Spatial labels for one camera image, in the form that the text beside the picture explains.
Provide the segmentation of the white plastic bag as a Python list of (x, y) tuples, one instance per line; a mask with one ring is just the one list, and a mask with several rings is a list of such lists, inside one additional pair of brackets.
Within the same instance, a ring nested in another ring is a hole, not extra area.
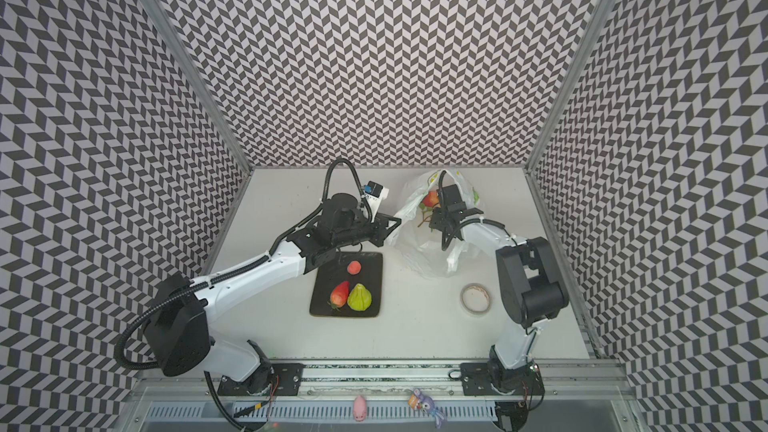
[(479, 255), (479, 250), (455, 238), (446, 251), (441, 249), (442, 233), (430, 227), (434, 206), (424, 205), (430, 193), (437, 192), (439, 177), (446, 173), (443, 186), (457, 185), (468, 207), (483, 206), (476, 189), (466, 175), (458, 169), (442, 168), (426, 171), (408, 180), (397, 200), (395, 216), (401, 225), (386, 239), (406, 264), (426, 279), (443, 279), (455, 275), (461, 261), (467, 262)]

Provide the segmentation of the red fake apple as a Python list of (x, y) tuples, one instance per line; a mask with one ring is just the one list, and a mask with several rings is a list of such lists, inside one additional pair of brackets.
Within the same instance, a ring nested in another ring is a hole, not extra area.
[(436, 190), (430, 190), (421, 201), (423, 209), (434, 209), (440, 204), (439, 195)]

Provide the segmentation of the small red fake cherry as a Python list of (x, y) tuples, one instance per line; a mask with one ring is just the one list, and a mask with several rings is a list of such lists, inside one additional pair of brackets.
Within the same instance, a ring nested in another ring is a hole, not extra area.
[(347, 266), (347, 272), (350, 275), (357, 275), (361, 272), (362, 265), (359, 261), (351, 261)]

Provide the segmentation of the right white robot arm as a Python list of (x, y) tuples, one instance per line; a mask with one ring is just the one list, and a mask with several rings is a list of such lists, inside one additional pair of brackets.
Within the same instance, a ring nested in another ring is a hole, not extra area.
[(430, 228), (441, 233), (440, 246), (448, 250), (455, 241), (479, 249), (493, 258), (499, 297), (512, 321), (491, 346), (486, 372), (492, 393), (543, 395), (540, 371), (532, 358), (543, 324), (569, 305), (563, 273), (547, 239), (518, 238), (505, 225), (489, 219), (468, 204), (458, 184), (446, 186), (446, 169), (437, 178), (438, 203)]

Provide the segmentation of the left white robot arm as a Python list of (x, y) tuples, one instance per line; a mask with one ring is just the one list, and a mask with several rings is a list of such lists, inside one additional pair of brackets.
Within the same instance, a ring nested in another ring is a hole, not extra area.
[(388, 189), (362, 183), (354, 173), (353, 193), (329, 192), (335, 169), (351, 164), (338, 158), (329, 165), (318, 206), (278, 235), (266, 252), (195, 279), (180, 273), (165, 279), (149, 308), (118, 336), (116, 363), (128, 370), (158, 369), (167, 377), (198, 368), (249, 394), (263, 392), (274, 376), (269, 359), (254, 340), (228, 338), (216, 323), (240, 303), (331, 262), (346, 246), (383, 246), (401, 223), (379, 210)]

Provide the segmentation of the green fake fruit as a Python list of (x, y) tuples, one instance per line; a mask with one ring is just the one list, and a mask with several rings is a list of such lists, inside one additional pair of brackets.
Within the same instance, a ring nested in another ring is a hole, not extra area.
[(373, 295), (362, 283), (354, 286), (347, 298), (348, 307), (355, 312), (368, 310), (373, 303)]

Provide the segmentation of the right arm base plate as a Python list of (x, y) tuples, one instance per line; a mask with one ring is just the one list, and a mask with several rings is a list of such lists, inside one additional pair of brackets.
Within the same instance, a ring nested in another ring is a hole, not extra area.
[(542, 396), (546, 389), (540, 369), (535, 363), (515, 369), (489, 361), (466, 362), (459, 366), (460, 382), (465, 396)]

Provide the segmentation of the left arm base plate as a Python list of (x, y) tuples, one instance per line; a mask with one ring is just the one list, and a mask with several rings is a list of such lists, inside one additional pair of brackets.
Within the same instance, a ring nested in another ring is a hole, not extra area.
[(262, 364), (243, 382), (223, 376), (217, 392), (225, 397), (297, 396), (303, 372), (304, 365), (298, 362)]

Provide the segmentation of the red fake strawberry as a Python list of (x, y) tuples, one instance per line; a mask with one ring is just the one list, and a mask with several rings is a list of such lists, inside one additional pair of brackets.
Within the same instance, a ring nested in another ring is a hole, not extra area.
[(350, 293), (350, 283), (343, 281), (330, 294), (329, 305), (333, 310), (339, 310), (347, 304)]

